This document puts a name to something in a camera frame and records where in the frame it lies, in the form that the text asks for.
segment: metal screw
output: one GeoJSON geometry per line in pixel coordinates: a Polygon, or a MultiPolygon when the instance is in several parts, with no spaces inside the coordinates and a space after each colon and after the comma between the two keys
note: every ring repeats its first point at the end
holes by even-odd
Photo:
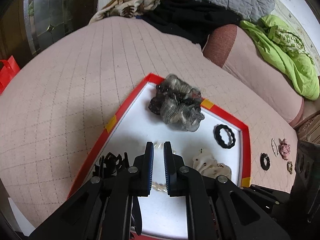
{"type": "Polygon", "coordinates": [[[218,176],[218,181],[220,183],[226,183],[228,181],[228,178],[226,176],[220,175],[218,176]]]}
{"type": "Polygon", "coordinates": [[[187,173],[189,172],[189,168],[187,166],[181,166],[179,169],[182,173],[187,173]]]}
{"type": "Polygon", "coordinates": [[[128,168],[128,171],[129,171],[130,173],[136,173],[136,172],[138,171],[138,168],[135,167],[135,166],[131,166],[131,167],[128,168]]]}
{"type": "Polygon", "coordinates": [[[97,176],[92,177],[92,178],[90,179],[90,182],[91,182],[92,184],[97,184],[97,183],[100,182],[100,177],[97,177],[97,176]]]}

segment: green blanket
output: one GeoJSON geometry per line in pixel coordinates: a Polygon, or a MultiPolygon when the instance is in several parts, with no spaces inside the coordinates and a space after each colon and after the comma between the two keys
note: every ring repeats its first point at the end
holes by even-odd
{"type": "Polygon", "coordinates": [[[240,27],[253,39],[264,60],[287,75],[300,95],[316,100],[319,79],[300,37],[277,16],[268,15],[261,21],[264,28],[247,21],[241,21],[240,27]]]}

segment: yellow tape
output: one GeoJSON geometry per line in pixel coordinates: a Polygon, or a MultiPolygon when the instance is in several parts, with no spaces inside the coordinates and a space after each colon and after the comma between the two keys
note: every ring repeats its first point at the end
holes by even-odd
{"type": "Polygon", "coordinates": [[[214,104],[212,102],[210,102],[208,99],[204,99],[201,103],[201,106],[207,108],[207,109],[211,109],[211,107],[214,106],[214,104]]]}
{"type": "Polygon", "coordinates": [[[116,125],[116,123],[117,123],[117,117],[116,117],[116,115],[114,115],[110,119],[110,121],[105,125],[104,128],[107,130],[108,133],[110,133],[112,128],[116,125]]]}
{"type": "Polygon", "coordinates": [[[250,187],[250,179],[251,177],[246,177],[241,180],[242,187],[250,187]]]}

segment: white wall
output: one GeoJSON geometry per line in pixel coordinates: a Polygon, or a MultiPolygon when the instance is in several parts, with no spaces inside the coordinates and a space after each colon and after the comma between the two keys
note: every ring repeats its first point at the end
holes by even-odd
{"type": "Polygon", "coordinates": [[[280,0],[301,23],[320,52],[320,24],[305,0],[280,0]]]}

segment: red handle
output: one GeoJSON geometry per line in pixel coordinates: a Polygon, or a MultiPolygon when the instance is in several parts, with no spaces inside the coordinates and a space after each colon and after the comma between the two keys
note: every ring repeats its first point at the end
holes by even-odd
{"type": "Polygon", "coordinates": [[[0,95],[1,95],[1,93],[3,92],[3,90],[4,90],[4,87],[3,87],[3,85],[0,83],[0,95]]]}
{"type": "Polygon", "coordinates": [[[16,75],[10,66],[9,62],[6,59],[0,59],[0,62],[3,63],[4,67],[7,68],[9,75],[12,76],[12,78],[16,75]]]}
{"type": "Polygon", "coordinates": [[[9,82],[12,80],[12,76],[10,75],[8,68],[3,67],[0,71],[0,84],[5,88],[9,82]]]}

